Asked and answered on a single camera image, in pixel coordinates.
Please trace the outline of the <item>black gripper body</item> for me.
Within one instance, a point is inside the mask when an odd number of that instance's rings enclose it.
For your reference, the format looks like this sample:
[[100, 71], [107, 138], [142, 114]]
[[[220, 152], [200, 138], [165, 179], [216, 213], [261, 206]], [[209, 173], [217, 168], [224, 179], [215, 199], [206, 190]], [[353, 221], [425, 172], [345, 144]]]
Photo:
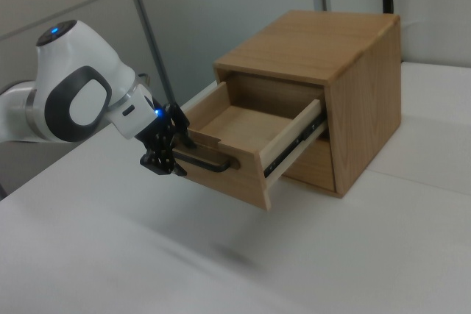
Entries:
[[170, 123], [164, 117], [156, 117], [149, 125], [142, 129], [135, 138], [139, 140], [146, 149], [157, 151], [161, 149], [164, 137], [170, 136]]

